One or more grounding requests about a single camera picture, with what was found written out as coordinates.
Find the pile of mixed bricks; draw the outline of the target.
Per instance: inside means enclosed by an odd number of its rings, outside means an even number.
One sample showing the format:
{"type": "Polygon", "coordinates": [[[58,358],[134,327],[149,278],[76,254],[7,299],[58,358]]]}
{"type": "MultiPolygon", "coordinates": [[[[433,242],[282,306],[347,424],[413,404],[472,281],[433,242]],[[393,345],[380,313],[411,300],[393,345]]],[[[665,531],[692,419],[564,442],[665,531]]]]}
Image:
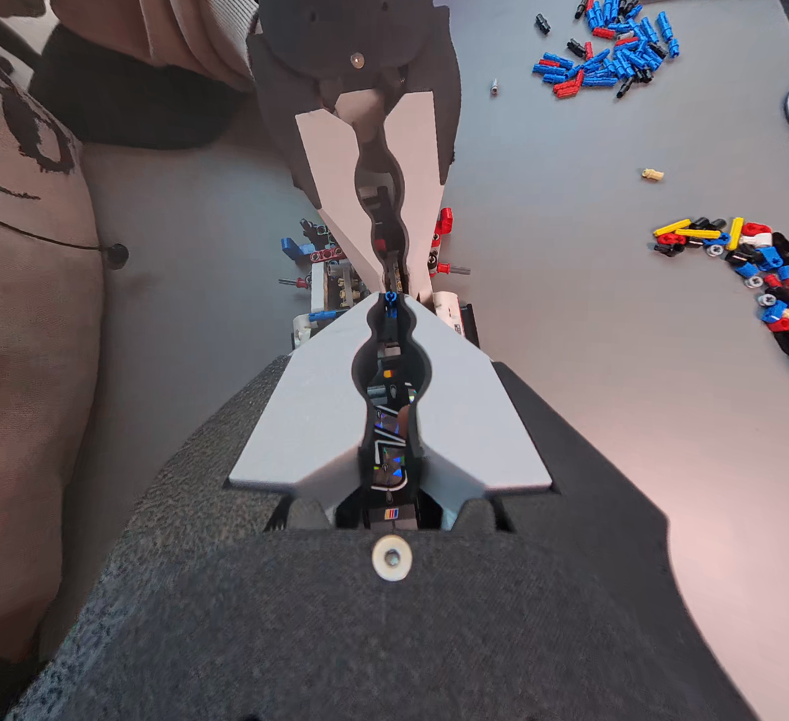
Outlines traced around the pile of mixed bricks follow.
{"type": "Polygon", "coordinates": [[[653,231],[652,249],[666,259],[704,252],[735,273],[753,294],[756,317],[788,355],[788,241],[769,225],[744,217],[685,218],[653,231]]]}

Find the pile of blue pins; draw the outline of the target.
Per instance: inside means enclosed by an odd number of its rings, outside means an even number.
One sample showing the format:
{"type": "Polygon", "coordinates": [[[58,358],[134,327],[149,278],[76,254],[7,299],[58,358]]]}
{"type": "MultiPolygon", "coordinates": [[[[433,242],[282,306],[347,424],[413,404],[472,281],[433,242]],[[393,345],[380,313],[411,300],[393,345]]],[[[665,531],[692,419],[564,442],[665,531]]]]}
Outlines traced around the pile of blue pins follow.
{"type": "Polygon", "coordinates": [[[562,53],[544,52],[531,68],[559,100],[584,89],[611,90],[622,100],[681,52],[666,12],[650,17],[638,0],[580,0],[573,21],[587,39],[569,38],[562,53]]]}

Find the person's beige sweatshirt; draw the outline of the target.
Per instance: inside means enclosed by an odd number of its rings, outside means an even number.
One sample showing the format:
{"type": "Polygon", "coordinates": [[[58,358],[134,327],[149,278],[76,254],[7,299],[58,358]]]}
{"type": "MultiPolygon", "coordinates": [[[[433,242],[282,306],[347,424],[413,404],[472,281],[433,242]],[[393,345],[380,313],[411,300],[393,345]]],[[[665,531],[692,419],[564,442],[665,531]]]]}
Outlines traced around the person's beige sweatshirt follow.
{"type": "Polygon", "coordinates": [[[1,656],[14,663],[61,583],[104,273],[81,145],[5,73],[1,96],[1,656]]]}

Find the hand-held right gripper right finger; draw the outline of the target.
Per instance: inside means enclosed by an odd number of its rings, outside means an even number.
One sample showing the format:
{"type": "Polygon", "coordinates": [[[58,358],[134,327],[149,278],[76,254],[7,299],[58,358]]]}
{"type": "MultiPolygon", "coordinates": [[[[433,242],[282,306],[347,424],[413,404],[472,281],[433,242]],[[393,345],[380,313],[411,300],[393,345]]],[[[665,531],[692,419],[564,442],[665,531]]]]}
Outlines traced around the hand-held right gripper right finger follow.
{"type": "Polygon", "coordinates": [[[470,499],[543,492],[551,477],[490,358],[405,296],[427,380],[413,402],[420,486],[458,513],[470,499]]]}

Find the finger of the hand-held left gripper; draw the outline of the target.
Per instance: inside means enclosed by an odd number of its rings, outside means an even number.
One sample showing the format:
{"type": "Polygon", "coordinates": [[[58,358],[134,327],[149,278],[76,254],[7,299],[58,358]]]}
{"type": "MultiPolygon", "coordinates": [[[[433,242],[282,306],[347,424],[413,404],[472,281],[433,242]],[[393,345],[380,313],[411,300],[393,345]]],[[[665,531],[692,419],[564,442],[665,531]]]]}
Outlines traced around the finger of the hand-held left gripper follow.
{"type": "Polygon", "coordinates": [[[338,97],[333,112],[296,115],[301,142],[320,201],[318,213],[370,292],[385,292],[383,263],[373,247],[374,226],[360,202],[356,172],[359,142],[383,125],[383,94],[376,89],[338,97]]]}
{"type": "Polygon", "coordinates": [[[427,302],[433,293],[429,255],[444,192],[431,91],[401,97],[385,120],[385,140],[401,179],[399,217],[406,238],[409,295],[427,302]]]}

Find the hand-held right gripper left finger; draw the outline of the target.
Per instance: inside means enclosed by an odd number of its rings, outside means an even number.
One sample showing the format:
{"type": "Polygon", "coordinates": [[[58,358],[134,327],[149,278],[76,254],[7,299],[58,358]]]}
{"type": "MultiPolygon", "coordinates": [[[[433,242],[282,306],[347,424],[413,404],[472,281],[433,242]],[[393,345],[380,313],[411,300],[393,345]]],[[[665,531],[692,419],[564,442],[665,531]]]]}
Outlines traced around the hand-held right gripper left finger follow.
{"type": "Polygon", "coordinates": [[[372,294],[292,352],[233,466],[232,488],[318,501],[324,510],[360,486],[358,450],[368,422],[353,361],[371,340],[372,294]]]}

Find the brick-built toy race car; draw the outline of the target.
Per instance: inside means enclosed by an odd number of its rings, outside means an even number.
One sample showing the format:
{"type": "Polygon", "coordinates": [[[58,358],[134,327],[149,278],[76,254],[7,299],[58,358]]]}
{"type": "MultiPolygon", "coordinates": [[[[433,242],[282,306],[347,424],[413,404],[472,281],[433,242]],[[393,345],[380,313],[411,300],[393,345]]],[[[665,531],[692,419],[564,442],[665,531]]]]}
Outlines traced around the brick-built toy race car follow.
{"type": "MultiPolygon", "coordinates": [[[[310,262],[311,272],[305,278],[279,280],[311,292],[310,312],[293,321],[295,349],[369,296],[330,229],[306,219],[301,220],[301,228],[305,243],[286,237],[281,240],[281,249],[300,266],[310,262]]],[[[404,329],[397,319],[386,317],[385,306],[378,324],[376,369],[362,375],[363,391],[374,414],[372,447],[363,452],[362,484],[338,505],[329,507],[328,516],[341,529],[379,525],[448,529],[452,514],[418,489],[417,471],[407,457],[407,415],[400,412],[415,401],[423,372],[411,368],[409,360],[403,358],[404,329]]]]}

